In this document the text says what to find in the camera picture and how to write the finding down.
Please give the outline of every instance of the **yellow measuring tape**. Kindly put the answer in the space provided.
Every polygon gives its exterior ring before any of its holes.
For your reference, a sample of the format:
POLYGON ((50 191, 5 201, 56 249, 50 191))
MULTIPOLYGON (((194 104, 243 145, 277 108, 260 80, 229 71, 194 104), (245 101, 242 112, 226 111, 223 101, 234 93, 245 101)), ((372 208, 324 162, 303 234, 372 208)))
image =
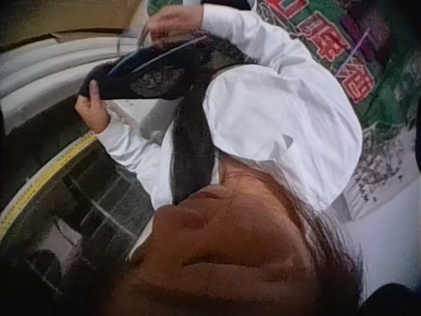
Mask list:
POLYGON ((78 156, 86 148, 89 147, 96 137, 93 132, 88 132, 85 136, 82 136, 74 143, 70 144, 64 153, 59 153, 57 160, 48 168, 46 168, 41 174, 36 174, 34 177, 34 183, 29 185, 23 192, 22 189, 17 193, 20 196, 17 201, 10 207, 9 205, 5 208, 7 213, 0 222, 0 243, 5 237, 7 231, 12 226, 16 218, 21 214, 25 207, 31 202, 31 200, 45 187, 45 185, 52 180, 60 171, 69 163, 73 158, 78 156))

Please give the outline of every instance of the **white wall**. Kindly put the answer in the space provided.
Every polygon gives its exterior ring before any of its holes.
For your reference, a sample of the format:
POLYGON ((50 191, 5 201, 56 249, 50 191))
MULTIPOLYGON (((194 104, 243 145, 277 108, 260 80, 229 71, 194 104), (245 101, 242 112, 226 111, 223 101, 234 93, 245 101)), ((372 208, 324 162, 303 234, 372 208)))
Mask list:
POLYGON ((421 280, 421 178, 371 214, 347 223, 364 257, 365 296, 396 282, 414 288, 421 280))

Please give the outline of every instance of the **white long sleeve shirt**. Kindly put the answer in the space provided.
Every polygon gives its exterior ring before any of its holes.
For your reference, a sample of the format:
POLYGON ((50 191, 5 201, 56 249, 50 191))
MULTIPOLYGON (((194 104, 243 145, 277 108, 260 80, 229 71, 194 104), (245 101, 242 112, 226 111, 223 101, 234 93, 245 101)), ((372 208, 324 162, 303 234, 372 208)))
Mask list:
MULTIPOLYGON (((271 174, 315 209, 327 208, 347 185, 362 146, 360 124, 337 80, 299 40, 255 13, 205 5, 202 27, 259 61, 210 83, 203 108, 214 145, 271 174)), ((172 203, 172 126, 162 146, 118 121, 97 137, 136 173, 155 209, 172 203)))

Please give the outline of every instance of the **black cloth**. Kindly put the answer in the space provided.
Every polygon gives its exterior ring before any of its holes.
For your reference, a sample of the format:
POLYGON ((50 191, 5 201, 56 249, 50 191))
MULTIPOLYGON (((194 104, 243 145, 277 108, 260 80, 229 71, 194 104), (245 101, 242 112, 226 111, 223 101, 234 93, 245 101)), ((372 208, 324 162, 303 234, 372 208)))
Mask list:
POLYGON ((89 82, 94 79, 103 100, 172 100, 185 95, 200 73, 255 63, 227 40, 209 34, 194 38, 165 49, 140 48, 116 62, 99 65, 86 76, 79 94, 89 97, 89 82))
POLYGON ((361 306, 358 316, 420 316, 420 298, 400 284, 386 284, 361 306))

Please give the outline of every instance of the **yellow tape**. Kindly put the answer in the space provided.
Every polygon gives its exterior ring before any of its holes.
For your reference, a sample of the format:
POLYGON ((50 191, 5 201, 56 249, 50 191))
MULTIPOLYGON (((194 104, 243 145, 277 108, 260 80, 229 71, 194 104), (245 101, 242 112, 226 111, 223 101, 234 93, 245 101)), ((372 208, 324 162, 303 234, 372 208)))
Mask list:
POLYGON ((71 148, 66 152, 60 153, 61 157, 57 159, 48 169, 42 172, 35 179, 34 183, 31 184, 25 192, 18 192, 20 195, 19 199, 9 209, 9 212, 5 215, 5 218, 0 222, 0 243, 5 237, 7 231, 12 226, 16 218, 21 214, 24 208, 31 202, 31 200, 45 187, 45 185, 53 179, 60 170, 65 167, 73 158, 79 155, 89 145, 96 140, 96 137, 92 132, 87 133, 81 137, 76 143, 73 143, 71 148))

